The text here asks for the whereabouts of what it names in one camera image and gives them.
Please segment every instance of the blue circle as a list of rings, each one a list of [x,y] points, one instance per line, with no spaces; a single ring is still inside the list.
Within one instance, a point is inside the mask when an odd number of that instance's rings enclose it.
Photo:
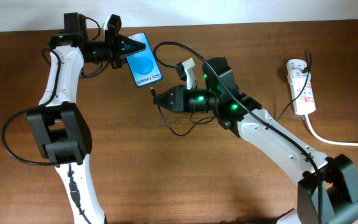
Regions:
[[[132,68],[139,75],[147,75],[153,70],[153,61],[148,57],[134,57]]]

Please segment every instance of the wooden table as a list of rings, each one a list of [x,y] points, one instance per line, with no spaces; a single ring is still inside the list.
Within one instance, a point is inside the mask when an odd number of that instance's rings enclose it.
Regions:
[[[311,50],[317,111],[310,117],[316,132],[332,140],[358,141],[358,21],[148,27],[121,33],[140,31],[151,46],[174,40],[206,58],[226,57],[240,90],[273,117],[290,99],[286,62]],[[0,131],[11,114],[41,99],[49,67],[40,50],[55,33],[0,33]],[[190,54],[164,47],[159,56],[176,64]],[[196,63],[201,80],[201,63]],[[158,92],[183,84],[173,69],[161,70],[163,81],[154,85]],[[152,104],[149,88],[137,88],[127,66],[80,80],[77,105],[93,135],[91,173],[109,223],[218,223],[277,217],[296,208],[296,187],[286,174],[216,121],[186,137],[174,136]],[[165,114],[178,132],[190,127],[188,115]],[[358,170],[357,147],[318,141],[293,108],[281,124],[332,157],[346,154]],[[41,160],[25,118],[12,123],[7,140],[18,155]],[[73,223],[54,168],[15,161],[1,140],[0,223]]]

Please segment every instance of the white power adapter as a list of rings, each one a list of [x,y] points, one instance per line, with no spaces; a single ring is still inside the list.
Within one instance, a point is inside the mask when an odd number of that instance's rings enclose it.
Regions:
[[[306,62],[299,59],[291,59],[287,63],[287,78],[291,88],[292,99],[294,100],[300,94],[300,96],[293,102],[295,114],[297,115],[310,114],[316,110],[313,91],[311,90],[311,74],[309,73],[309,78],[306,81],[308,72],[302,72],[306,66]]]

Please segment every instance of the white cable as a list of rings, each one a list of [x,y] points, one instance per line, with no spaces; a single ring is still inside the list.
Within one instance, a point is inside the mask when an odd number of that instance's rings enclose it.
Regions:
[[[336,142],[336,141],[330,141],[327,139],[323,139],[322,137],[318,136],[318,134],[315,133],[315,131],[313,130],[313,128],[311,127],[310,124],[310,120],[307,114],[304,115],[305,119],[306,119],[306,123],[308,124],[309,130],[311,132],[311,134],[316,137],[317,139],[319,139],[322,142],[328,143],[328,144],[335,144],[335,145],[339,145],[339,146],[358,146],[358,143],[353,143],[353,142]]]

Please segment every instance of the blue phone screen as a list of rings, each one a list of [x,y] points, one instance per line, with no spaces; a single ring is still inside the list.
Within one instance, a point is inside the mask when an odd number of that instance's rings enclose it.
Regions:
[[[136,86],[145,86],[162,79],[162,74],[154,59],[149,41],[143,32],[129,36],[132,40],[144,43],[145,50],[127,57],[129,69],[132,72]]]

